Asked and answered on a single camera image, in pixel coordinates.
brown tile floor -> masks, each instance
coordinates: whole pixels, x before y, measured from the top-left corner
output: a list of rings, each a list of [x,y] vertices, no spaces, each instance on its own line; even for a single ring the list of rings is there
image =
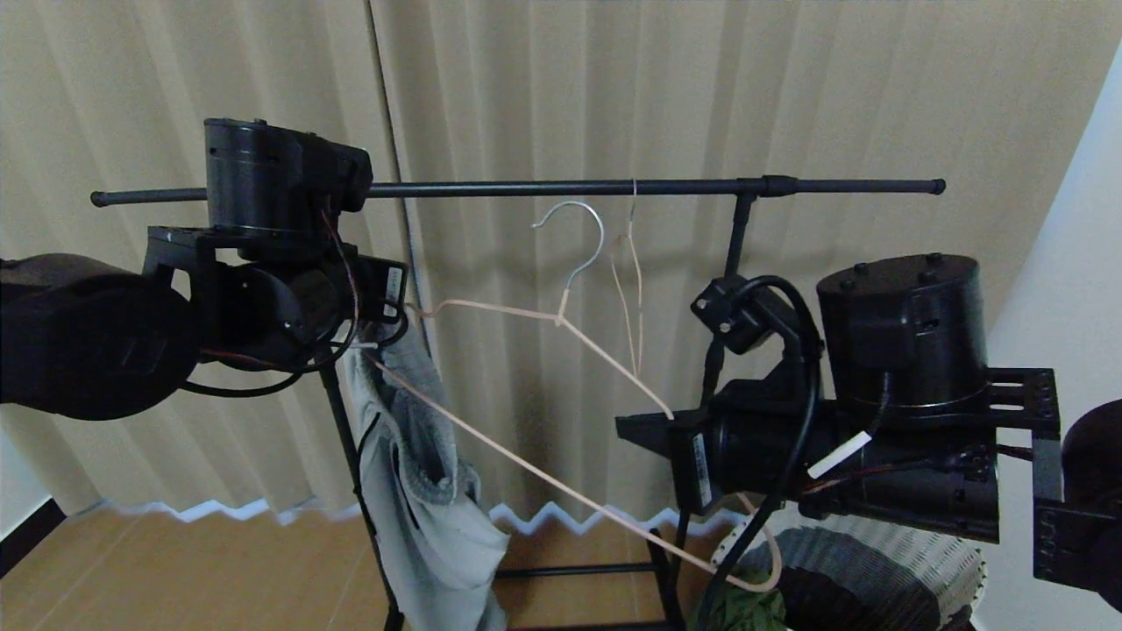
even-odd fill
[[[643,540],[604,520],[582,537],[558,523],[516,536],[504,567],[645,559]],[[705,578],[686,566],[683,603]],[[513,627],[661,618],[649,574],[508,579],[496,592]],[[282,527],[272,515],[182,523],[98,510],[67,520],[0,580],[3,631],[380,629],[385,614],[362,522],[318,512]]]

pink clothes hanger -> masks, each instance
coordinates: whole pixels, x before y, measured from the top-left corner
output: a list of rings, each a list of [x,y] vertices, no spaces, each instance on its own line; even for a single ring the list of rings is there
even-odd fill
[[[470,301],[470,300],[459,300],[459,299],[445,300],[445,301],[441,302],[440,304],[438,304],[436,308],[433,309],[432,311],[422,311],[420,308],[417,308],[415,305],[412,305],[412,304],[408,305],[408,307],[413,311],[415,311],[416,314],[419,317],[421,317],[421,318],[435,318],[436,314],[439,314],[445,307],[458,305],[458,307],[467,307],[467,308],[470,308],[470,309],[481,309],[481,310],[485,310],[485,311],[495,311],[495,312],[498,312],[498,313],[506,313],[506,314],[509,314],[509,316],[517,316],[517,317],[521,317],[521,318],[531,318],[531,319],[535,319],[535,320],[548,320],[548,321],[553,322],[554,326],[557,326],[557,327],[564,327],[572,335],[574,335],[577,337],[577,339],[579,339],[581,341],[581,344],[583,344],[585,346],[591,348],[597,355],[599,355],[601,358],[604,358],[604,360],[607,362],[613,368],[615,368],[616,371],[618,371],[620,374],[623,374],[625,377],[627,377],[628,381],[631,381],[633,384],[635,384],[635,386],[638,387],[643,392],[643,394],[645,394],[649,399],[651,399],[651,401],[653,401],[659,406],[659,409],[662,410],[663,414],[665,414],[668,419],[672,420],[674,418],[674,413],[673,413],[673,411],[671,411],[670,406],[668,406],[662,401],[662,399],[660,399],[656,394],[654,394],[654,392],[650,387],[647,387],[646,384],[644,384],[642,381],[640,381],[640,378],[634,373],[627,371],[627,368],[625,368],[622,364],[619,364],[618,362],[616,362],[616,359],[613,358],[606,350],[604,350],[603,348],[600,348],[595,341],[592,341],[588,336],[586,336],[580,329],[578,329],[572,322],[570,322],[564,317],[564,309],[565,309],[565,305],[569,302],[569,292],[570,292],[570,289],[572,287],[572,282],[577,277],[578,274],[580,274],[581,272],[583,272],[585,269],[587,269],[589,266],[591,266],[594,263],[596,263],[597,258],[600,256],[600,252],[604,249],[604,234],[605,234],[604,221],[600,219],[599,213],[597,213],[596,210],[592,207],[588,205],[585,202],[579,202],[579,201],[564,201],[564,202],[561,202],[561,203],[554,205],[553,208],[551,208],[549,210],[549,212],[545,213],[545,217],[543,217],[541,221],[534,223],[533,227],[534,228],[541,228],[542,226],[545,226],[545,222],[549,221],[549,219],[553,216],[554,212],[557,212],[559,209],[568,207],[568,205],[576,205],[576,207],[579,207],[579,208],[583,208],[585,210],[588,211],[589,214],[592,216],[592,219],[596,221],[596,225],[600,229],[600,239],[599,239],[599,244],[596,247],[596,253],[592,255],[592,257],[589,258],[588,260],[586,260],[580,266],[578,266],[576,269],[573,269],[571,274],[569,274],[569,278],[565,281],[564,291],[562,291],[562,293],[561,293],[561,302],[560,302],[560,307],[558,308],[558,312],[557,313],[545,313],[545,312],[541,312],[541,311],[531,311],[531,310],[526,310],[526,309],[517,309],[517,308],[513,308],[513,307],[504,307],[504,305],[500,305],[500,304],[489,304],[489,303],[485,303],[485,302],[475,302],[475,301]],[[629,225],[628,225],[628,229],[627,229],[627,238],[628,238],[628,240],[631,239],[631,236],[632,236],[631,223],[633,223],[633,222],[634,222],[634,201],[633,201],[633,204],[632,204],[632,214],[631,214],[631,218],[629,218],[629,222],[628,222]],[[636,271],[637,271],[638,269],[638,257],[637,257],[637,255],[635,255],[635,249],[634,248],[635,248],[635,246],[634,246],[634,241],[633,241],[632,243],[632,254],[633,254],[633,257],[634,257],[634,260],[635,260]],[[617,276],[616,283],[617,283],[617,287],[619,287],[620,296],[622,296],[623,295],[623,290],[622,290],[622,286],[619,285],[618,276]],[[629,328],[629,326],[628,326],[628,341],[631,342],[631,328]],[[635,369],[637,372],[637,369],[638,369],[638,362],[636,360],[636,357],[635,357],[634,344],[631,345],[631,348],[632,348],[632,354],[633,354],[632,355],[633,366],[635,367]],[[433,401],[430,397],[427,397],[424,394],[422,394],[415,386],[413,386],[413,384],[411,384],[411,383],[406,382],[405,379],[403,379],[401,376],[398,376],[396,373],[394,373],[393,371],[390,371],[389,368],[387,368],[380,362],[375,360],[374,365],[377,366],[378,369],[380,369],[381,372],[384,372],[386,375],[393,377],[397,383],[399,383],[402,385],[402,387],[404,387],[408,392],[413,393],[414,396],[416,396],[417,399],[420,399],[421,401],[423,401],[425,404],[430,405],[432,409],[436,410],[438,412],[440,412],[441,414],[443,414],[444,417],[447,417],[450,421],[452,421],[453,423],[456,423],[457,426],[459,426],[461,429],[463,429],[468,433],[475,436],[479,440],[484,441],[485,443],[487,443],[488,446],[490,446],[493,449],[495,449],[496,451],[498,451],[503,456],[506,456],[507,458],[509,458],[511,460],[513,460],[515,464],[519,465],[521,467],[525,468],[530,473],[532,473],[532,474],[536,475],[537,477],[542,478],[543,481],[545,481],[550,485],[554,486],[555,488],[558,488],[562,493],[565,493],[567,495],[570,495],[574,500],[577,500],[577,501],[581,502],[582,504],[589,506],[590,509],[595,510],[596,512],[605,515],[606,518],[608,518],[611,521],[618,523],[619,525],[626,528],[627,530],[632,531],[633,533],[642,537],[643,539],[646,539],[647,541],[654,543],[655,546],[659,546],[660,548],[666,550],[668,552],[670,552],[672,555],[677,555],[677,556],[681,557],[683,560],[686,560],[686,561],[688,561],[688,563],[690,563],[690,564],[692,564],[692,565],[695,565],[695,566],[697,566],[697,567],[699,567],[699,568],[701,568],[701,569],[703,569],[703,570],[706,570],[706,571],[708,571],[710,574],[716,573],[716,568],[714,568],[709,563],[707,563],[707,561],[698,558],[697,556],[695,556],[695,555],[692,555],[690,552],[687,552],[686,550],[682,550],[681,548],[678,548],[677,546],[674,546],[672,543],[669,543],[669,542],[664,541],[660,537],[655,537],[654,534],[652,534],[652,533],[647,532],[646,530],[644,530],[637,523],[634,523],[633,521],[629,521],[628,519],[626,519],[626,515],[617,513],[617,512],[614,512],[614,511],[610,511],[606,506],[603,506],[603,505],[594,502],[592,500],[590,500],[590,499],[586,497],[585,495],[580,494],[576,490],[573,490],[570,486],[568,486],[567,484],[564,484],[563,482],[557,479],[555,477],[551,476],[550,474],[548,474],[548,473],[543,472],[542,469],[537,468],[536,466],[532,465],[530,461],[525,460],[524,458],[522,458],[517,454],[511,451],[506,447],[503,447],[498,442],[495,442],[489,437],[487,437],[487,435],[485,435],[484,432],[481,432],[481,431],[477,430],[476,428],[471,427],[471,424],[468,423],[467,421],[465,421],[463,419],[460,419],[456,414],[451,413],[450,411],[445,410],[443,406],[441,406],[440,404],[438,404],[435,401]],[[748,514],[751,515],[751,514],[755,513],[755,507],[752,505],[752,502],[748,501],[747,496],[745,494],[743,494],[743,493],[738,494],[738,496],[741,499],[741,502],[744,504],[745,509],[748,511]],[[771,551],[771,560],[772,560],[771,576],[766,580],[764,580],[763,583],[758,583],[758,584],[751,584],[751,583],[744,582],[744,580],[742,580],[742,579],[739,579],[739,578],[737,578],[735,576],[729,576],[727,578],[728,583],[730,583],[730,584],[733,584],[733,585],[735,585],[737,587],[741,587],[742,589],[749,591],[749,592],[769,592],[772,588],[774,588],[775,585],[779,583],[780,571],[782,570],[782,567],[783,567],[783,561],[782,561],[782,557],[780,555],[779,543],[775,540],[775,537],[772,534],[772,532],[766,527],[764,527],[763,532],[764,532],[764,537],[767,540],[767,547],[769,547],[769,549]]]

tile grout line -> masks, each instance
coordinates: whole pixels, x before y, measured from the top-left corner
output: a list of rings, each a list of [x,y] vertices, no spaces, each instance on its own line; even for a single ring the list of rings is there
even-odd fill
[[[339,607],[343,605],[343,600],[347,598],[347,592],[350,591],[350,585],[355,580],[355,575],[358,574],[358,566],[362,563],[362,559],[366,558],[367,551],[371,555],[374,554],[369,546],[364,546],[362,550],[360,550],[358,556],[355,558],[355,563],[351,564],[351,571],[347,576],[347,583],[343,583],[343,588],[339,592],[339,600],[335,601],[335,609],[331,610],[331,618],[328,619],[328,625],[323,628],[324,631],[331,631],[331,625],[335,623],[335,616],[339,615]]]
[[[98,557],[98,560],[90,564],[90,567],[88,567],[85,571],[83,571],[82,575],[77,577],[77,580],[75,580],[70,586],[70,588],[66,589],[66,593],[64,593],[57,601],[55,601],[55,604],[50,605],[50,609],[47,610],[47,613],[43,615],[43,619],[39,620],[39,622],[35,627],[31,628],[31,631],[38,631],[38,629],[43,627],[43,623],[46,622],[52,616],[52,614],[55,613],[55,610],[58,609],[58,605],[65,603],[66,598],[68,598],[70,595],[74,593],[74,589],[77,589],[77,587],[82,585],[83,582],[85,582],[85,579],[93,573],[93,570],[98,569],[101,566],[101,564],[104,563],[107,558],[109,558],[109,555],[111,555],[113,550],[117,549],[117,545],[120,543],[121,540],[125,539],[125,537],[129,532],[131,532],[132,528],[139,522],[140,522],[140,516],[138,515],[137,519],[129,522],[129,524],[125,527],[123,530],[121,530],[121,533],[117,537],[117,539],[109,547],[109,549],[102,552],[101,556]]]

beige curtain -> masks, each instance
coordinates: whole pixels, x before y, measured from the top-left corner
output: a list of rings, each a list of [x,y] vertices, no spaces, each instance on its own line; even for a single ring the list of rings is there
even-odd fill
[[[75,252],[138,268],[144,228],[201,204],[96,210],[93,189],[202,185],[201,120],[263,117],[366,147],[378,177],[938,177],[922,195],[757,203],[743,274],[815,282],[861,259],[945,250],[983,265],[996,316],[1036,238],[1122,34],[1122,4],[791,2],[30,2],[3,10],[4,257]],[[344,237],[412,254],[421,298],[554,310],[595,232],[558,200],[370,202]],[[587,200],[609,237],[626,199]],[[719,273],[732,201],[638,200],[643,378],[697,402],[705,330],[689,299]],[[635,275],[617,253],[634,309]],[[626,357],[601,260],[570,318]],[[664,463],[615,439],[653,410],[550,324],[448,311],[426,324],[466,419],[588,495],[635,514],[672,502]],[[775,348],[730,362],[760,375]],[[199,381],[256,384],[228,371]],[[15,406],[4,429],[64,509],[99,497],[265,496],[284,509],[349,483],[314,379],[254,402],[181,393],[82,423]],[[487,500],[560,500],[470,438]]]

white sticker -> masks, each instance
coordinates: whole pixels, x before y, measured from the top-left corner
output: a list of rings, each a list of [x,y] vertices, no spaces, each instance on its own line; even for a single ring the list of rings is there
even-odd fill
[[[402,291],[402,268],[390,267],[389,274],[386,276],[386,300],[389,302],[397,302],[397,294]],[[381,314],[387,318],[394,318],[397,316],[397,308],[387,304],[381,308]]]
[[[698,492],[701,496],[701,507],[712,502],[712,488],[709,486],[709,461],[705,457],[705,437],[693,435],[693,466],[698,469]]]

